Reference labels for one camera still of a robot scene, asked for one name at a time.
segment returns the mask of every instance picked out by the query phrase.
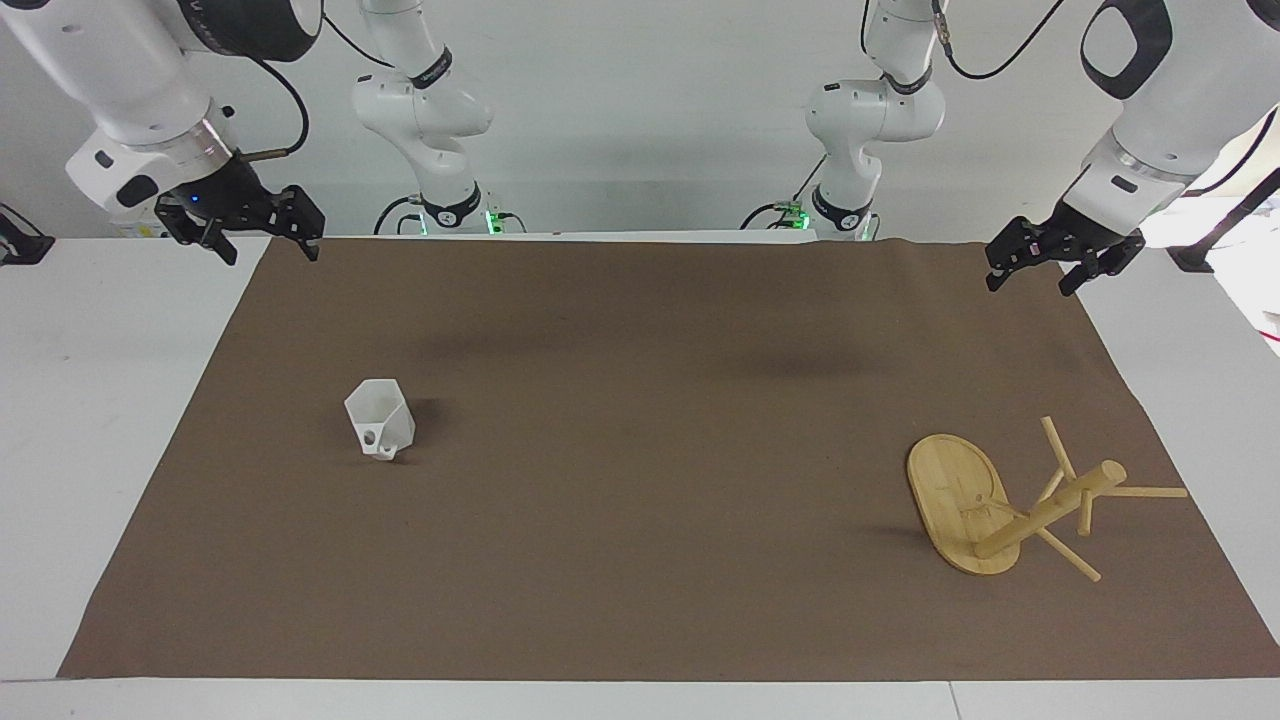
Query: black cable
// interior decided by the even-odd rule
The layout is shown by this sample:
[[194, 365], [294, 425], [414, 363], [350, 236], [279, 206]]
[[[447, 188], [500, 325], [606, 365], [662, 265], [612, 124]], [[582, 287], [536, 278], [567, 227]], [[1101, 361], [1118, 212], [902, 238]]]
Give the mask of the black cable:
[[800, 183], [800, 190], [797, 190], [796, 193], [791, 196], [792, 202], [800, 200], [800, 193], [804, 192], [804, 188], [809, 187], [809, 182], [813, 181], [813, 178], [818, 174], [818, 170], [822, 169], [822, 165], [826, 161], [827, 161], [827, 155], [823, 155], [822, 159], [818, 160], [818, 164], [813, 167], [813, 172], [809, 173], [809, 177], [806, 177], [804, 182]]
[[737, 229], [745, 231], [748, 228], [748, 225], [751, 224], [751, 220], [759, 218], [760, 215], [768, 213], [769, 210], [777, 210], [777, 209], [778, 209], [778, 205], [776, 202], [769, 202], [768, 205], [760, 205], [755, 210], [751, 210], [751, 214], [748, 215], [745, 220], [742, 220], [742, 225], [739, 227]]
[[394, 211], [397, 208], [399, 208], [401, 205], [417, 204], [417, 202], [419, 202], [417, 195], [406, 195], [404, 197], [397, 197], [396, 200], [392, 200], [390, 205], [388, 205], [387, 209], [383, 210], [383, 214], [378, 215], [378, 222], [374, 223], [374, 234], [381, 234], [383, 223], [387, 222], [388, 215], [390, 215], [392, 211]]
[[248, 152], [244, 155], [244, 160], [248, 163], [255, 163], [257, 160], [274, 160], [276, 158], [288, 158], [289, 155], [293, 155], [294, 152], [301, 150], [302, 146], [306, 145], [307, 137], [311, 136], [311, 115], [307, 113], [307, 104], [302, 101], [302, 95], [298, 94], [298, 88], [293, 87], [293, 83], [289, 82], [289, 78], [280, 74], [280, 70], [273, 68], [271, 65], [268, 65], [266, 61], [260, 58], [255, 58], [252, 55], [244, 55], [244, 56], [252, 60], [253, 64], [256, 64], [257, 67], [266, 70], [268, 74], [274, 77], [276, 82], [284, 86], [284, 90], [289, 91], [289, 96], [293, 97], [293, 102], [296, 102], [298, 106], [298, 114], [302, 115], [302, 131], [298, 133], [298, 138], [293, 141], [293, 145], [288, 147], [282, 147], [279, 150], [262, 150], [259, 152]]
[[[826, 154], [823, 154], [823, 156], [822, 156], [822, 158], [820, 158], [820, 159], [818, 160], [818, 164], [813, 167], [813, 172], [810, 172], [810, 173], [809, 173], [809, 177], [806, 177], [806, 178], [804, 179], [804, 182], [803, 182], [803, 183], [800, 183], [800, 190], [796, 190], [795, 195], [792, 195], [792, 196], [791, 196], [791, 201], [792, 201], [792, 202], [795, 202], [796, 200], [800, 200], [800, 193], [801, 193], [801, 192], [804, 192], [804, 188], [809, 187], [809, 182], [810, 182], [810, 181], [813, 181], [814, 176], [817, 176], [817, 174], [818, 174], [818, 170], [820, 170], [820, 169], [822, 169], [822, 165], [823, 165], [823, 163], [826, 163], [826, 161], [827, 161], [827, 155], [826, 155]], [[783, 211], [782, 211], [782, 213], [781, 213], [781, 214], [778, 215], [778, 223], [781, 223], [781, 222], [782, 222], [782, 220], [785, 220], [786, 218], [787, 218], [787, 213], [786, 213], [786, 211], [783, 210]]]
[[28, 220], [26, 215], [23, 215], [22, 213], [14, 210], [13, 205], [9, 205], [8, 202], [0, 202], [0, 209], [4, 209], [4, 211], [9, 213], [14, 218], [18, 218], [23, 223], [26, 223], [27, 227], [29, 227], [37, 236], [46, 237], [45, 236], [45, 231], [42, 231], [38, 227], [36, 227], [36, 223]]
[[1280, 192], [1280, 168], [1271, 170], [1257, 187], [1254, 187], [1248, 195], [1244, 196], [1230, 213], [1222, 218], [1208, 234], [1199, 240], [1196, 245], [1188, 245], [1185, 247], [1170, 247], [1169, 254], [1172, 255], [1178, 266], [1185, 272], [1203, 272], [1206, 265], [1206, 259], [1208, 258], [1210, 250], [1222, 240], [1222, 236], [1235, 229], [1245, 218], [1257, 211], [1257, 209], [1266, 202], [1272, 195]]
[[529, 233], [529, 228], [525, 227], [525, 220], [520, 219], [520, 215], [517, 215], [515, 213], [498, 213], [498, 219], [499, 220], [506, 220], [507, 218], [511, 218], [512, 220], [516, 220], [517, 223], [520, 223], [520, 232], [526, 233], [526, 234]]
[[863, 55], [867, 54], [867, 15], [872, 12], [872, 0], [863, 0], [863, 24], [858, 28], [858, 44], [863, 46]]
[[1057, 9], [1061, 8], [1064, 3], [1066, 3], [1066, 0], [1057, 0], [1056, 3], [1053, 3], [1053, 6], [1048, 9], [1048, 13], [1046, 13], [1043, 18], [1041, 18], [1041, 22], [1039, 24], [1036, 26], [1036, 29], [1033, 29], [1032, 33], [1027, 36], [1027, 40], [1024, 40], [1023, 44], [1018, 46], [1018, 50], [1014, 50], [1014, 54], [1010, 55], [1007, 60], [1001, 63], [998, 68], [987, 73], [970, 73], [969, 70], [961, 68], [960, 63], [957, 63], [955, 56], [952, 55], [951, 32], [947, 29], [947, 15], [942, 10], [942, 0], [933, 0], [933, 15], [937, 18], [940, 26], [938, 40], [942, 42], [942, 53], [947, 56], [947, 61], [951, 63], [951, 67], [955, 68], [955, 70], [960, 73], [961, 77], [965, 77], [968, 79], [991, 79], [998, 76], [1000, 73], [1005, 72], [1006, 69], [1009, 69], [1009, 65], [1014, 64], [1014, 60], [1016, 60], [1023, 54], [1023, 51], [1027, 50], [1028, 46], [1030, 46], [1032, 41], [1036, 40], [1036, 36], [1038, 36], [1041, 31], [1044, 29], [1044, 26], [1048, 24], [1048, 20], [1052, 19], [1053, 14], [1057, 13]]
[[1260, 129], [1258, 136], [1253, 138], [1253, 145], [1251, 145], [1249, 149], [1244, 152], [1244, 155], [1240, 156], [1240, 161], [1236, 163], [1235, 167], [1230, 169], [1230, 172], [1222, 176], [1222, 179], [1215, 182], [1208, 187], [1202, 187], [1199, 190], [1188, 190], [1187, 192], [1183, 193], [1183, 197], [1199, 197], [1202, 195], [1208, 195], [1210, 192], [1213, 192], [1215, 190], [1222, 187], [1224, 184], [1230, 182], [1231, 178], [1238, 176], [1240, 170], [1244, 169], [1244, 165], [1247, 165], [1249, 160], [1253, 159], [1253, 154], [1258, 151], [1258, 147], [1262, 147], [1262, 141], [1266, 140], [1267, 133], [1271, 132], [1271, 124], [1276, 122], [1276, 110], [1280, 110], [1280, 108], [1274, 108], [1271, 113], [1267, 114], [1267, 119], [1262, 123], [1262, 129]]
[[340, 37], [343, 40], [343, 42], [346, 42], [347, 45], [349, 45], [351, 49], [355, 50], [356, 53], [360, 53], [361, 55], [364, 55], [365, 59], [369, 60], [370, 63], [375, 63], [375, 64], [381, 65], [384, 68], [394, 68], [396, 67], [396, 65], [393, 65], [390, 63], [387, 63], [384, 60], [379, 60], [378, 58], [374, 58], [372, 55], [370, 55], [369, 53], [366, 53], [364, 47], [356, 45], [355, 40], [347, 37], [347, 33], [342, 32], [342, 28], [338, 27], [338, 24], [334, 23], [332, 19], [329, 19], [329, 13], [321, 14], [320, 19], [323, 19], [325, 22], [325, 24], [328, 24], [330, 28], [333, 28], [333, 31], [338, 33], [338, 37]]
[[419, 220], [422, 218], [419, 215], [404, 215], [403, 218], [396, 220], [396, 234], [404, 234], [404, 220]]

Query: black band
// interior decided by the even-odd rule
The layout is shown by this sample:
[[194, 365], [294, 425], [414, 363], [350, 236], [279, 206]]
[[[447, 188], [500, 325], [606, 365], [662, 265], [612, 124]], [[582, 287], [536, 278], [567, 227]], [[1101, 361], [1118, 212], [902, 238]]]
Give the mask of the black band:
[[430, 68], [426, 68], [426, 72], [424, 72], [422, 74], [415, 78], [410, 78], [410, 82], [413, 83], [413, 87], [419, 90], [426, 90], [428, 87], [435, 85], [436, 81], [439, 81], [442, 77], [444, 77], [445, 73], [448, 73], [452, 67], [453, 67], [453, 53], [451, 53], [449, 47], [445, 46], [444, 53], [440, 55], [440, 59], [433, 63]]
[[35, 227], [33, 234], [27, 234], [18, 229], [9, 218], [0, 214], [0, 241], [9, 246], [5, 252], [0, 245], [0, 265], [36, 265], [45, 259], [49, 249], [54, 246], [54, 238], [41, 234]]
[[298, 24], [289, 0], [177, 0], [196, 37], [219, 55], [297, 60], [319, 36]]
[[1093, 67], [1084, 54], [1084, 41], [1080, 42], [1080, 61], [1084, 63], [1084, 73], [1103, 92], [1116, 100], [1128, 100], [1169, 55], [1169, 49], [1174, 45], [1174, 22], [1169, 17], [1165, 0], [1107, 0], [1089, 20], [1089, 27], [1084, 31], [1085, 40], [1093, 29], [1093, 23], [1111, 8], [1119, 10], [1129, 23], [1129, 29], [1138, 41], [1138, 51], [1129, 60], [1129, 65], [1115, 77]]
[[428, 199], [422, 199], [422, 209], [426, 210], [428, 215], [435, 220], [442, 228], [456, 228], [462, 224], [462, 220], [467, 215], [475, 213], [480, 208], [480, 199], [484, 193], [480, 192], [480, 183], [476, 183], [475, 191], [471, 192], [471, 197], [467, 197], [462, 202], [456, 205], [449, 205], [448, 208], [442, 208], [440, 205], [433, 205]]
[[1271, 26], [1271, 29], [1280, 29], [1280, 0], [1249, 0], [1249, 8], [1253, 8], [1253, 13]]
[[915, 95], [925, 85], [929, 85], [929, 81], [933, 78], [933, 64], [929, 63], [929, 69], [924, 70], [920, 79], [913, 82], [911, 85], [900, 85], [896, 79], [893, 79], [893, 76], [888, 73], [884, 73], [882, 77], [888, 81], [888, 86], [893, 88], [893, 92], [897, 92], [899, 95]]
[[238, 218], [248, 210], [266, 213], [268, 192], [253, 167], [241, 156], [232, 158], [216, 172], [169, 191], [191, 215], [201, 219]]
[[1125, 237], [1071, 208], [1065, 200], [1057, 201], [1057, 205], [1053, 206], [1053, 214], [1044, 220], [1043, 227], [1061, 231], [1066, 237], [1062, 243], [1062, 252], [1066, 255], [1064, 259], [1066, 260], [1076, 260], [1089, 251], [1101, 252], [1120, 243]]
[[872, 204], [868, 202], [865, 206], [858, 210], [845, 210], [844, 208], [836, 208], [827, 199], [822, 196], [822, 186], [813, 188], [813, 209], [818, 211], [819, 215], [827, 218], [836, 225], [841, 232], [852, 232], [863, 219], [867, 213], [870, 211]]

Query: oval wooden base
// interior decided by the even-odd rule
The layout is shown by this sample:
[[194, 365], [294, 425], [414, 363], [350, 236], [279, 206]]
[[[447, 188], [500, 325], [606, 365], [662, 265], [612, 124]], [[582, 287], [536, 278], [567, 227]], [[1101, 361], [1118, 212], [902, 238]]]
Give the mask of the oval wooden base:
[[906, 475], [924, 529], [947, 562], [974, 575], [996, 575], [1018, 562], [1020, 543], [992, 557], [974, 555], [974, 543], [1011, 519], [988, 503], [1007, 505], [1009, 497], [982, 450], [956, 436], [929, 436], [911, 448]]

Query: white table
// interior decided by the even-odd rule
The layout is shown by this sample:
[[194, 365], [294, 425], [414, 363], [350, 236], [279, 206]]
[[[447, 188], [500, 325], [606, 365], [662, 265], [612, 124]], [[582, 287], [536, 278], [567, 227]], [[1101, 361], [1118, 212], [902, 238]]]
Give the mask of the white table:
[[[782, 234], [808, 237], [694, 233], [681, 240], [768, 242]], [[669, 241], [672, 234], [626, 240]], [[234, 269], [210, 254], [152, 240], [68, 240], [37, 268], [0, 269], [0, 678], [10, 680], [0, 684], [0, 719], [72, 711], [104, 719], [1280, 716], [1275, 679], [42, 682], [56, 673], [265, 249], [260, 238], [237, 242]], [[1280, 359], [1212, 278], [1184, 275], [1158, 251], [1144, 254], [1121, 278], [1087, 286], [1082, 299], [1272, 635], [1280, 637], [1280, 461], [1274, 452]]]

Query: wooden peg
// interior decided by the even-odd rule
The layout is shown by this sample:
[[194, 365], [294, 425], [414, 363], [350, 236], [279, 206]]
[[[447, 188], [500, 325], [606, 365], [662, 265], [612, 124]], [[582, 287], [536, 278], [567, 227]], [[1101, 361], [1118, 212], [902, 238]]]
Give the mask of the wooden peg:
[[1053, 477], [1048, 479], [1048, 484], [1044, 486], [1043, 491], [1041, 491], [1041, 496], [1036, 498], [1036, 502], [1044, 502], [1046, 500], [1048, 500], [1048, 496], [1057, 492], [1057, 486], [1062, 483], [1062, 478], [1065, 477], [1066, 473], [1064, 473], [1062, 469], [1059, 468], [1057, 471], [1053, 473]]
[[1106, 497], [1166, 497], [1185, 500], [1190, 493], [1183, 488], [1111, 488], [1102, 493]]
[[1074, 512], [1080, 507], [1082, 491], [1094, 495], [1108, 491], [1125, 480], [1124, 466], [1114, 460], [1103, 460], [1084, 477], [1071, 480], [1055, 492], [1048, 500], [1036, 503], [1027, 518], [1015, 518], [991, 536], [978, 541], [974, 555], [992, 557], [1001, 550], [1020, 543], [1036, 534], [1041, 528]]
[[1074, 480], [1075, 468], [1071, 468], [1071, 459], [1066, 456], [1066, 448], [1062, 447], [1062, 438], [1057, 437], [1057, 428], [1053, 427], [1053, 418], [1047, 415], [1041, 418], [1041, 425], [1044, 428], [1044, 437], [1048, 438], [1050, 447], [1053, 448], [1053, 456], [1057, 457], [1057, 466], [1062, 469], [1062, 474], [1068, 480]]
[[1093, 493], [1080, 491], [1080, 523], [1075, 527], [1075, 534], [1087, 538], [1093, 534]]
[[1057, 539], [1057, 537], [1053, 536], [1053, 533], [1048, 532], [1044, 528], [1041, 528], [1041, 529], [1036, 530], [1036, 534], [1039, 536], [1041, 539], [1043, 539], [1044, 542], [1047, 542], [1050, 547], [1052, 547], [1053, 550], [1056, 550], [1059, 552], [1059, 555], [1061, 555], [1062, 557], [1065, 557], [1068, 562], [1070, 562], [1071, 565], [1075, 565], [1076, 570], [1079, 570], [1080, 573], [1084, 573], [1085, 578], [1088, 578], [1089, 580], [1092, 580], [1094, 583], [1102, 580], [1102, 573], [1098, 573], [1097, 570], [1094, 570], [1093, 566], [1089, 565], [1088, 562], [1085, 562], [1083, 557], [1080, 557], [1079, 555], [1076, 555], [1074, 550], [1071, 550], [1070, 547], [1066, 547], [1066, 543], [1064, 543], [1062, 541]]

